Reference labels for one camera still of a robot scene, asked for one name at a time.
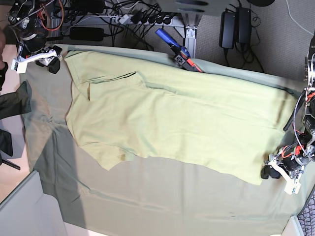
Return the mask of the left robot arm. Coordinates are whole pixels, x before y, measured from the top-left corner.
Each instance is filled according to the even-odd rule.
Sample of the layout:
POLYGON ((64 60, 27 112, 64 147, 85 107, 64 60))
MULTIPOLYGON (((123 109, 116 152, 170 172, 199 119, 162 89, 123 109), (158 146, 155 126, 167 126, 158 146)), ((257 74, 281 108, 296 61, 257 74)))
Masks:
POLYGON ((293 112, 283 130, 293 128, 296 142, 271 154, 265 162, 262 179, 288 177, 296 183, 305 166, 315 160, 315 39, 312 38, 305 57, 307 86, 299 95, 293 112))

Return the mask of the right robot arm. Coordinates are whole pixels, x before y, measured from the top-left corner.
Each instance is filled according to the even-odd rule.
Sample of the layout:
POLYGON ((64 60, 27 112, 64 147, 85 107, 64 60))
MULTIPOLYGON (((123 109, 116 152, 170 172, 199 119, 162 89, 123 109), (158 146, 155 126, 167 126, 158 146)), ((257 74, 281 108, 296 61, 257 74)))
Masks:
POLYGON ((29 63, 47 67, 57 74, 61 64, 62 49, 48 46, 51 36, 58 32, 64 21, 64 6, 60 0, 17 0, 8 13, 8 27, 17 39, 17 56, 11 70, 25 73, 29 63))

